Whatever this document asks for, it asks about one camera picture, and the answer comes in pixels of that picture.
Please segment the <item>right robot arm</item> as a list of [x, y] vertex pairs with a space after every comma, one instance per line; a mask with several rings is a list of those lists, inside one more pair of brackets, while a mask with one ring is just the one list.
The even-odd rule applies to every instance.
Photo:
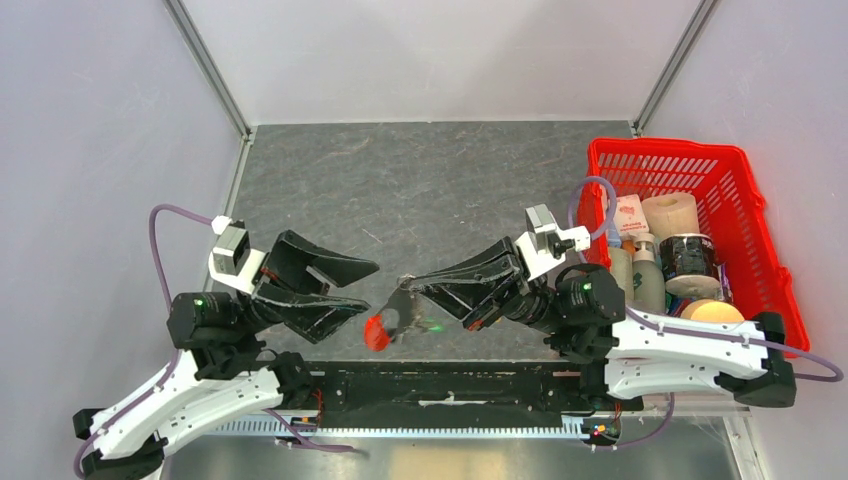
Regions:
[[577, 395], [591, 409], [614, 399], [699, 391], [762, 408], [795, 403], [780, 315], [698, 323], [635, 310], [604, 266], [566, 264], [579, 246], [573, 239], [538, 245], [528, 234], [502, 239], [409, 286], [469, 331], [507, 319], [541, 332], [560, 359], [579, 367]]

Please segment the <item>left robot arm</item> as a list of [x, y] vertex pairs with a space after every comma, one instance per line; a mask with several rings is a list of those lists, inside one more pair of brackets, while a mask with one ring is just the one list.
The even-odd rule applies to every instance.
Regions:
[[315, 386], [303, 357], [275, 353], [259, 334], [282, 325], [311, 343], [368, 309], [334, 297], [378, 270], [282, 232], [263, 252], [241, 224], [220, 227], [209, 255], [220, 292], [177, 295], [167, 328], [174, 353], [167, 365], [117, 404], [83, 409], [73, 418], [82, 445], [74, 460], [81, 479], [142, 479], [204, 433], [243, 415], [301, 408]]

